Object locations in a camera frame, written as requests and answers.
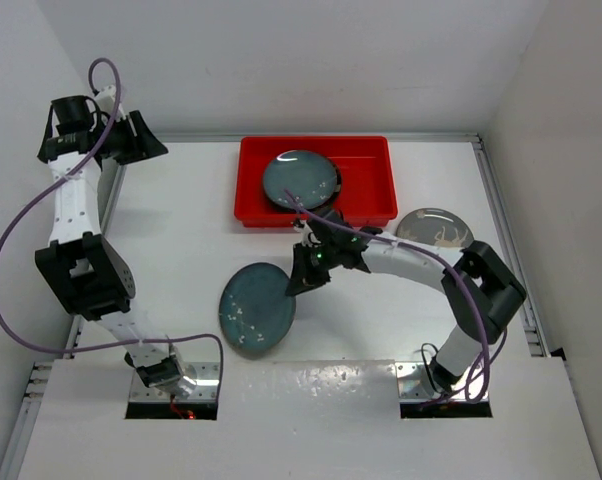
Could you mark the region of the teal glazed plate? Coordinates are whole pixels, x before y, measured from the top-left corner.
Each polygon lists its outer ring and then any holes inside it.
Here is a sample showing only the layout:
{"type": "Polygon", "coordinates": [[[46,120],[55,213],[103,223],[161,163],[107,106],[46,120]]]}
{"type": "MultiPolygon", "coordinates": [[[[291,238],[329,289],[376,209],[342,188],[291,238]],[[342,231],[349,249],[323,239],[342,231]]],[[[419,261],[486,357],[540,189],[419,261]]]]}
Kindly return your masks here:
{"type": "Polygon", "coordinates": [[[296,298],[286,294],[289,277],[266,262],[249,264],[228,281],[219,301],[223,337],[241,356],[260,358],[286,337],[296,314],[296,298]]]}
{"type": "Polygon", "coordinates": [[[266,166],[262,187],[276,206],[293,209],[293,197],[307,210],[332,202],[341,190],[341,175],[327,157],[308,150],[289,150],[278,154],[266,166]]]}

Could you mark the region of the grey deer pattern plate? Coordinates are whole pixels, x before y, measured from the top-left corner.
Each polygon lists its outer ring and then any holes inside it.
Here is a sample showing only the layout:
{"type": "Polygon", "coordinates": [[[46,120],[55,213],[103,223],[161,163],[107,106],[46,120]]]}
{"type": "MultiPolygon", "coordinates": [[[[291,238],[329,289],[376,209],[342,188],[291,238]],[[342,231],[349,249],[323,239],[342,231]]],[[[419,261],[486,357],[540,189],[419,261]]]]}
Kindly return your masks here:
{"type": "Polygon", "coordinates": [[[444,209],[421,208],[408,213],[398,224],[399,238],[445,248],[466,248],[474,240],[470,227],[444,209]]]}

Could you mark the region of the striped-rim beige plate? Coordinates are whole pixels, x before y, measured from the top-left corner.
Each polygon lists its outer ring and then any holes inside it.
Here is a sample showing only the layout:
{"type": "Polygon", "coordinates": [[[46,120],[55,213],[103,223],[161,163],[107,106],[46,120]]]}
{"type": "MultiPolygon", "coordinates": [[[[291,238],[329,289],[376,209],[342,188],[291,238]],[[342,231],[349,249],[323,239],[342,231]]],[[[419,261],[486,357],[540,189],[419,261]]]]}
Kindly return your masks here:
{"type": "Polygon", "coordinates": [[[302,164],[271,162],[262,177],[262,188],[269,203],[279,210],[309,211],[332,206],[342,190],[339,169],[331,162],[302,164]]]}

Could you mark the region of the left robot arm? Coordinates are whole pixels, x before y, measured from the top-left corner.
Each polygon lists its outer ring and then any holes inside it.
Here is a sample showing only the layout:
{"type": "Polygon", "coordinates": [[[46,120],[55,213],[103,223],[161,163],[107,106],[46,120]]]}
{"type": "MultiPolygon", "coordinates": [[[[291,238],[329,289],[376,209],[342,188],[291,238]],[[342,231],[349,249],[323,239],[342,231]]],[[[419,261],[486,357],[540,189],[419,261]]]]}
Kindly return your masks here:
{"type": "Polygon", "coordinates": [[[185,393],[186,368],[166,336],[132,301],[132,270],[107,241],[99,220],[102,163],[126,165],[167,154],[139,111],[115,104],[110,85],[92,97],[52,101],[38,158],[60,187],[54,223],[35,264],[64,309],[108,331],[123,343],[125,361],[143,385],[168,395],[185,393]]]}

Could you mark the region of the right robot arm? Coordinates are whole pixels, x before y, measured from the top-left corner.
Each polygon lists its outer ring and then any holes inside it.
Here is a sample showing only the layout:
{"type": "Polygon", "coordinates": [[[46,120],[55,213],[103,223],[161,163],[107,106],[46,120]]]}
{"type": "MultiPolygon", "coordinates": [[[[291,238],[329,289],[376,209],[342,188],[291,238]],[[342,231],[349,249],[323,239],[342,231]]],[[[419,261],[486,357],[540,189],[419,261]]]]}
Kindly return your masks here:
{"type": "Polygon", "coordinates": [[[443,294],[456,325],[425,367],[439,397],[470,372],[490,378],[490,348],[504,338],[527,292],[487,243],[446,248],[401,239],[377,227],[351,227],[333,209],[295,219],[302,239],[293,247],[286,293],[297,296],[330,280],[337,267],[393,275],[443,294]]]}

